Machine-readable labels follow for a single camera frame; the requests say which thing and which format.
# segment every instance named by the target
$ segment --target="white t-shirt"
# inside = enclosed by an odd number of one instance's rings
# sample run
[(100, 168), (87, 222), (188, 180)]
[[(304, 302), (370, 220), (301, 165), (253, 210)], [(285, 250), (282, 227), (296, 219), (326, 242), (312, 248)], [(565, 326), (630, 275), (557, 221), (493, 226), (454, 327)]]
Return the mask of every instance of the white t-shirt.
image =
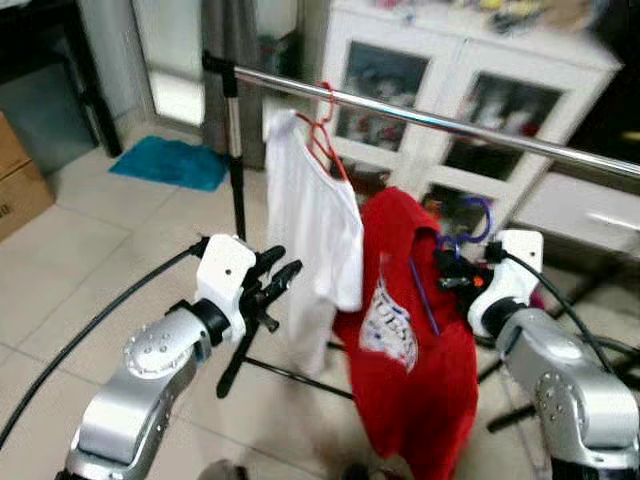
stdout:
[(283, 296), (283, 328), (293, 360), (312, 375), (324, 366), (336, 308), (362, 306), (363, 226), (353, 187), (329, 176), (307, 138), (308, 125), (295, 111), (278, 112), (269, 126), (266, 166), (269, 245), (285, 246), (284, 262), (303, 263)]

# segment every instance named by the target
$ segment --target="red hanger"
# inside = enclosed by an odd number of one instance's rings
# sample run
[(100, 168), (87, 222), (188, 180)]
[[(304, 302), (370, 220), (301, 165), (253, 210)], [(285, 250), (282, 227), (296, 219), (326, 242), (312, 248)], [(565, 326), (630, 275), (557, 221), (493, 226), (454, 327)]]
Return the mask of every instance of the red hanger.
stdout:
[[(307, 145), (307, 148), (309, 149), (309, 153), (311, 153), (313, 158), (315, 158), (318, 161), (320, 166), (322, 166), (322, 168), (327, 172), (327, 174), (330, 174), (330, 172), (327, 170), (327, 167), (325, 167), (325, 165), (320, 161), (320, 159), (316, 156), (315, 152), (313, 151), (313, 146), (314, 145), (317, 146), (320, 149), (320, 151), (327, 158), (329, 158), (329, 160), (333, 162), (333, 164), (338, 169), (338, 172), (340, 172), (340, 176), (348, 182), (349, 177), (347, 176), (347, 171), (345, 170), (344, 165), (340, 160), (340, 157), (338, 157), (338, 154), (333, 149), (333, 146), (331, 145), (331, 138), (329, 137), (329, 134), (327, 133), (327, 129), (325, 128), (325, 124), (330, 122), (331, 119), (333, 118), (333, 110), (336, 104), (336, 99), (333, 96), (333, 87), (329, 84), (329, 82), (322, 82), (321, 85), (324, 88), (328, 89), (329, 92), (331, 92), (331, 95), (329, 98), (329, 114), (326, 117), (323, 117), (322, 119), (320, 119), (319, 122), (312, 121), (309, 117), (307, 117), (306, 115), (300, 112), (296, 112), (296, 116), (298, 118), (301, 118), (311, 126), (311, 129), (309, 130), (309, 144)], [(318, 138), (316, 137), (315, 135), (316, 129), (319, 129), (322, 132), (326, 146), (322, 145), (322, 142), (320, 142), (320, 140), (318, 140)]]

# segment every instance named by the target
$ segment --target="blue cloth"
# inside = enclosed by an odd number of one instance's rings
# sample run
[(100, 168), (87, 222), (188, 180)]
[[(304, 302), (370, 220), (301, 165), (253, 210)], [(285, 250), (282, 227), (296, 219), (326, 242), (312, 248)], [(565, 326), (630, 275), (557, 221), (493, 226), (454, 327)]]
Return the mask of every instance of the blue cloth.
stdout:
[(224, 180), (227, 162), (208, 147), (151, 136), (125, 152), (109, 171), (212, 192)]

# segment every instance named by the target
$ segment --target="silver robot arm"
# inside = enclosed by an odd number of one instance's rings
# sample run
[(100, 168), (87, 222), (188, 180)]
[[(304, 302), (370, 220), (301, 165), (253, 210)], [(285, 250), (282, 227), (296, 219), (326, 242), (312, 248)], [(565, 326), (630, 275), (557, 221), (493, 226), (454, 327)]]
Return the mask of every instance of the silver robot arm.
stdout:
[[(507, 230), (498, 240), (540, 271), (540, 234)], [(602, 370), (577, 337), (542, 310), (527, 308), (536, 283), (522, 266), (502, 260), (469, 308), (474, 333), (497, 338), (509, 372), (532, 398), (554, 478), (637, 478), (639, 418), (633, 394)]]
[(245, 321), (277, 329), (266, 308), (302, 263), (283, 267), (264, 289), (259, 277), (283, 255), (283, 247), (256, 254), (234, 237), (212, 236), (198, 268), (196, 301), (181, 301), (129, 338), (122, 364), (87, 407), (56, 479), (146, 478), (175, 399), (215, 347), (241, 338)]

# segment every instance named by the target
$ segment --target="metal rail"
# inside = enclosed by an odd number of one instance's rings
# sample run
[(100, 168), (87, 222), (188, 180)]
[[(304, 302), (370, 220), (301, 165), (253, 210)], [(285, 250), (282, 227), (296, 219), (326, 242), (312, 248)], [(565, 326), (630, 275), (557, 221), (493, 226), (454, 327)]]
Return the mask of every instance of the metal rail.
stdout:
[(336, 103), (339, 105), (370, 110), (385, 117), (404, 120), (409, 123), (441, 130), (454, 135), (460, 135), (470, 139), (484, 140), (496, 145), (544, 155), (565, 163), (592, 167), (617, 175), (640, 179), (640, 165), (630, 162), (581, 152), (580, 150), (575, 150), (573, 148), (529, 137), (523, 137), (521, 135), (501, 133), (496, 130), (478, 127), (477, 125), (473, 125), (469, 122), (462, 122), (448, 117), (443, 117), (441, 115), (419, 112), (412, 108), (397, 107), (372, 98), (360, 97), (358, 95), (352, 95), (350, 93), (337, 90), (331, 93), (329, 90), (322, 87), (308, 85), (296, 80), (259, 72), (251, 68), (241, 67), (238, 65), (234, 66), (234, 73), (235, 77), (243, 82), (261, 85), (274, 90), (280, 90), (310, 98), (330, 100), (333, 96)]

